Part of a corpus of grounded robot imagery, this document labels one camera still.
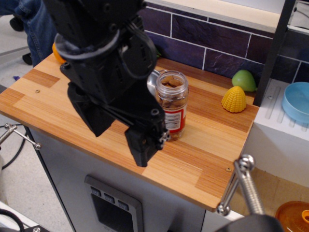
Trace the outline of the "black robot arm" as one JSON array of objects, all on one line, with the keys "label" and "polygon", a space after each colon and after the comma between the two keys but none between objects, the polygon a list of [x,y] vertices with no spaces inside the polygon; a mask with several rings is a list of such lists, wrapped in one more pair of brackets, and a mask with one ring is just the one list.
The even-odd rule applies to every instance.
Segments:
[{"label": "black robot arm", "polygon": [[118,120],[128,129],[136,164],[147,166],[169,133],[165,112],[147,87],[156,48],[145,34],[143,0],[46,0],[55,45],[69,78],[68,97],[84,123],[100,136]]}]

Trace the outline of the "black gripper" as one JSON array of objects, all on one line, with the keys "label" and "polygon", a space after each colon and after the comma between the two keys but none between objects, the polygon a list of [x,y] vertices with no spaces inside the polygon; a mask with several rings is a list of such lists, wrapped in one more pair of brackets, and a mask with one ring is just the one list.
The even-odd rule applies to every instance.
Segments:
[{"label": "black gripper", "polygon": [[138,29],[88,47],[60,36],[59,52],[69,63],[61,69],[70,80],[69,100],[84,123],[96,137],[115,120],[131,126],[125,131],[130,152],[137,166],[146,167],[170,139],[163,129],[164,111],[147,88],[156,65],[152,40]]}]

